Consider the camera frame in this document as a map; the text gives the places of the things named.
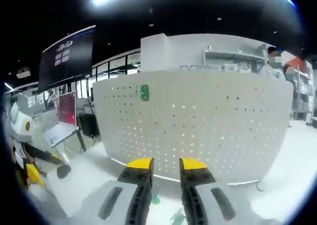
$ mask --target black stand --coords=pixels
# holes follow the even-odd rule
[[[84,143],[84,140],[83,140],[83,138],[82,138],[82,136],[80,134],[80,130],[78,129],[76,133],[77,133],[81,148],[83,149],[84,152],[87,151],[85,143]]]

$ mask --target white table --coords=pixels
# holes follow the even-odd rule
[[[297,209],[317,174],[317,147],[313,144],[317,141],[317,130],[304,122],[291,124],[281,151],[259,184],[265,191],[258,192],[255,184],[231,186],[233,192],[248,196],[254,212],[281,222]],[[56,170],[48,173],[50,187],[69,217],[80,210],[87,196],[109,179],[116,179],[125,167],[107,157],[102,142],[69,164],[71,172],[64,179],[57,178]],[[152,194],[157,192],[160,203],[150,205],[147,224],[172,224],[172,216],[182,209],[179,183],[155,178]]]

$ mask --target white shelf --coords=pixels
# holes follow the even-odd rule
[[[219,58],[219,59],[233,59],[233,60],[245,60],[245,61],[258,61],[263,60],[263,56],[257,56],[247,53],[232,53],[232,52],[214,52],[205,50],[206,58]]]
[[[314,90],[310,85],[301,84],[300,85],[300,93],[308,96],[314,96]]]
[[[306,73],[299,71],[299,74],[306,77],[307,79],[311,80],[311,78]]]

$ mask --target white floor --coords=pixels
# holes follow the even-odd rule
[[[34,144],[43,150],[56,153],[55,149],[51,149],[43,141],[42,133],[46,129],[41,126],[43,123],[37,123],[34,129]],[[317,175],[317,129],[306,126],[301,121],[292,121],[291,125],[274,164],[258,185],[258,188],[264,191],[258,191],[254,183],[230,186],[232,191],[243,193],[249,198],[254,212],[258,215],[283,223],[287,222],[300,204],[305,201],[305,196],[309,194]],[[87,149],[93,147],[92,139],[85,135],[83,135],[83,139]],[[101,144],[102,142],[97,139],[95,145],[100,146]],[[80,144],[76,135],[67,139],[65,145],[60,144],[58,147],[61,150],[64,149],[71,160],[80,155]],[[102,162],[102,164],[112,170],[111,164],[106,162]],[[49,172],[54,168],[53,165],[47,165],[44,170]],[[182,210],[179,183],[156,178],[152,194],[158,194],[161,203],[160,206],[151,204],[150,212],[151,210],[155,212],[151,213],[154,215],[148,218],[147,224],[172,224],[171,217]]]

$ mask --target laptop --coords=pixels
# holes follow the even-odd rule
[[[52,148],[78,131],[76,123],[76,92],[59,96],[58,124],[44,133],[44,140]]]

